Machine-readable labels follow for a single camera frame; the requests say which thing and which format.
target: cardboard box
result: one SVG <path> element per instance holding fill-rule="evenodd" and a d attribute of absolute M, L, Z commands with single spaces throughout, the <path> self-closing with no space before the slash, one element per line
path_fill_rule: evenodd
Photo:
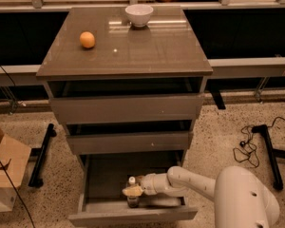
<path fill-rule="evenodd" d="M 0 128 L 0 161 L 16 188 L 21 186 L 31 148 L 5 134 Z M 0 212 L 11 211 L 16 199 L 10 180 L 0 164 Z"/>

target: bowl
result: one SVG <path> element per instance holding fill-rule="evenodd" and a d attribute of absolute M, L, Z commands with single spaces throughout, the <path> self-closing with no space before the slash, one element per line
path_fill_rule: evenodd
<path fill-rule="evenodd" d="M 135 27 L 144 27 L 151 18 L 153 8 L 146 4 L 134 4 L 125 8 L 129 21 Z"/>

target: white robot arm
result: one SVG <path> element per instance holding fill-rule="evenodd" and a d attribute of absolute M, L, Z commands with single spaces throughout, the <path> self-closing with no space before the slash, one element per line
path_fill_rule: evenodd
<path fill-rule="evenodd" d="M 223 169 L 216 180 L 173 166 L 164 174 L 139 177 L 123 193 L 182 197 L 188 189 L 214 202 L 216 228 L 269 228 L 279 217 L 276 197 L 254 174 L 237 166 Z"/>

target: cable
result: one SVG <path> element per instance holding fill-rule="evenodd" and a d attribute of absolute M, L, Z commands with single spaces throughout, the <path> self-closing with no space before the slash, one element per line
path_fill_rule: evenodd
<path fill-rule="evenodd" d="M 9 77 L 9 79 L 12 81 L 12 84 L 14 87 L 16 87 L 16 83 L 12 80 L 12 78 L 10 77 L 10 75 L 3 69 L 3 67 L 0 65 L 0 68 L 5 72 L 5 74 Z"/>
<path fill-rule="evenodd" d="M 233 148 L 234 152 L 234 158 L 236 162 L 242 163 L 242 162 L 249 162 L 253 168 L 259 167 L 259 159 L 257 156 L 257 146 L 252 143 L 252 139 L 254 137 L 254 133 L 252 133 L 251 129 L 253 128 L 253 125 L 246 125 L 244 126 L 240 132 L 247 135 L 247 141 L 246 142 L 241 142 L 241 149 L 239 148 Z M 246 158 L 240 160 L 237 158 L 237 152 L 241 153 L 244 155 Z M 256 163 L 252 161 L 252 157 L 256 158 Z"/>
<path fill-rule="evenodd" d="M 277 120 L 282 120 L 282 121 L 285 122 L 284 118 L 276 117 L 276 118 L 274 118 L 272 124 L 270 126 L 268 126 L 268 127 L 269 128 L 270 127 L 274 127 Z M 254 137 L 254 133 L 251 131 L 251 129 L 253 127 L 254 127 L 253 125 L 246 125 L 246 126 L 244 126 L 240 130 L 241 133 L 247 135 L 247 141 L 240 143 L 241 149 L 233 148 L 233 153 L 234 153 L 234 158 L 235 158 L 236 162 L 239 162 L 239 163 L 249 162 L 254 168 L 257 168 L 259 166 L 259 159 L 257 157 L 257 146 L 254 143 L 252 143 L 252 139 Z M 244 158 L 242 160 L 239 160 L 238 157 L 237 157 L 237 152 L 242 154 L 242 155 L 244 155 L 246 158 Z M 256 158 L 256 164 L 254 164 L 251 161 L 252 157 Z"/>
<path fill-rule="evenodd" d="M 27 213 L 28 213 L 28 217 L 29 217 L 29 219 L 30 219 L 30 222 L 31 222 L 32 227 L 35 228 L 36 226 L 35 226 L 35 224 L 34 224 L 34 221 L 32 220 L 32 217 L 31 217 L 31 215 L 30 215 L 29 209 L 27 208 L 26 204 L 25 204 L 24 201 L 22 200 L 22 198 L 21 198 L 21 196 L 20 196 L 20 194 L 19 194 L 17 188 L 16 188 L 16 187 L 14 186 L 14 184 L 12 183 L 12 180 L 10 179 L 9 174 L 8 174 L 8 172 L 6 171 L 5 166 L 3 165 L 3 163 L 1 163 L 1 161 L 0 161 L 0 165 L 2 166 L 2 169 L 4 170 L 5 174 L 7 175 L 8 179 L 9 179 L 9 182 L 10 182 L 10 184 L 12 185 L 12 188 L 15 190 L 15 192 L 16 192 L 16 194 L 17 194 L 19 200 L 22 202 L 23 206 L 25 207 L 25 209 L 26 209 L 26 211 L 27 211 Z"/>

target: terrazzo floor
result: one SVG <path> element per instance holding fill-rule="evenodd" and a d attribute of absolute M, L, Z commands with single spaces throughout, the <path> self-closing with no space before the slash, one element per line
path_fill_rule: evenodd
<path fill-rule="evenodd" d="M 257 146 L 256 154 L 259 167 L 252 168 L 248 162 L 237 163 L 233 148 L 239 147 L 240 141 L 247 140 L 241 129 L 249 124 L 271 125 L 275 117 L 285 118 L 285 98 L 279 93 L 264 97 L 260 104 L 248 97 L 230 97 L 223 94 L 225 110 L 218 110 L 211 97 L 206 96 L 199 119 L 194 129 L 194 140 L 187 153 L 184 167 L 190 171 L 215 178 L 226 166 L 239 165 L 252 171 L 275 194 L 281 214 L 274 228 L 285 228 L 285 160 L 278 159 L 278 166 L 284 181 L 284 189 L 277 192 L 273 188 L 273 173 L 269 164 L 264 141 L 258 134 L 253 138 Z M 27 168 L 23 184 L 19 190 L 27 205 L 36 228 L 68 228 L 73 225 L 67 216 L 75 214 L 82 188 L 83 171 L 77 159 L 71 154 L 63 128 L 57 124 L 53 113 L 43 104 L 28 103 L 27 108 L 20 107 L 15 114 L 0 111 L 0 126 L 13 138 L 31 147 L 41 145 L 49 123 L 55 125 L 57 136 L 49 144 L 47 159 L 42 172 L 44 185 L 41 188 L 28 187 L 32 164 Z M 285 150 L 285 122 L 277 120 L 270 128 L 273 146 Z M 193 220 L 176 222 L 157 222 L 147 224 L 116 225 L 110 227 L 167 227 L 167 228 L 212 228 L 215 227 L 214 205 L 208 199 L 189 193 L 189 203 L 199 209 Z M 29 217 L 19 199 L 16 199 L 12 212 L 0 213 L 0 228 L 32 227 Z"/>

